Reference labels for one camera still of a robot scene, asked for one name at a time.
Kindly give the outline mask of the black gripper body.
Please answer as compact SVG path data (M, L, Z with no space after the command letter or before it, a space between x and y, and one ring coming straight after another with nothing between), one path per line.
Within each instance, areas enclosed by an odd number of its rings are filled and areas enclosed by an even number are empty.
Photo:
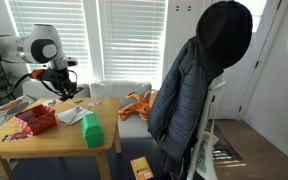
M69 70L67 68L62 70L45 69L38 78L41 81L50 82L53 88L61 94L66 94L71 87L76 87L76 83L69 78Z

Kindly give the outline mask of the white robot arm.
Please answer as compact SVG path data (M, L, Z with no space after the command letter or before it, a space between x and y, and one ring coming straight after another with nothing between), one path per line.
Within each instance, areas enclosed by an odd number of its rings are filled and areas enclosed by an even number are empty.
M59 95L61 101L73 98L81 91L77 82L72 82L69 77L69 67L76 66L77 59L64 54L60 36L52 25L34 24L28 36L0 35L0 61L50 64L47 69L38 69L23 75L13 89L23 79L30 77Z

